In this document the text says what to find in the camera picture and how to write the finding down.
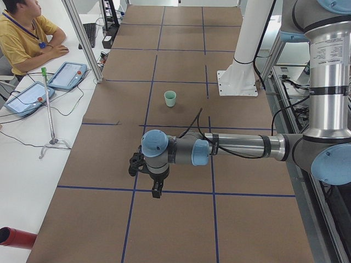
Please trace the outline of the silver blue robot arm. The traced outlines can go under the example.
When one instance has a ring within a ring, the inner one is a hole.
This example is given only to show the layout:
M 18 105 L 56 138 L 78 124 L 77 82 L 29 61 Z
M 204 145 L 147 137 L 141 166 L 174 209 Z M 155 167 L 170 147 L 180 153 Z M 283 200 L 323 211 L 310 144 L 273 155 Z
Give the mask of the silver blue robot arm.
M 350 1 L 284 1 L 282 28 L 304 34 L 310 43 L 308 129 L 275 136 L 188 130 L 180 137 L 150 130 L 129 173 L 149 174 L 153 197 L 161 197 L 171 164 L 206 165 L 211 155 L 225 153 L 293 162 L 330 185 L 350 182 Z

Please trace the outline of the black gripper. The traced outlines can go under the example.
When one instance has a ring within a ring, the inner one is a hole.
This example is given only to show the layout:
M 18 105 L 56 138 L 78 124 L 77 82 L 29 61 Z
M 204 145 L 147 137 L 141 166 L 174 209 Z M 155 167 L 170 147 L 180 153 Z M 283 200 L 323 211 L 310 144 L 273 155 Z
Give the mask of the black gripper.
M 152 197 L 161 198 L 163 182 L 168 177 L 168 172 L 165 171 L 161 174 L 150 173 L 150 177 L 154 181 L 153 187 L 152 187 Z

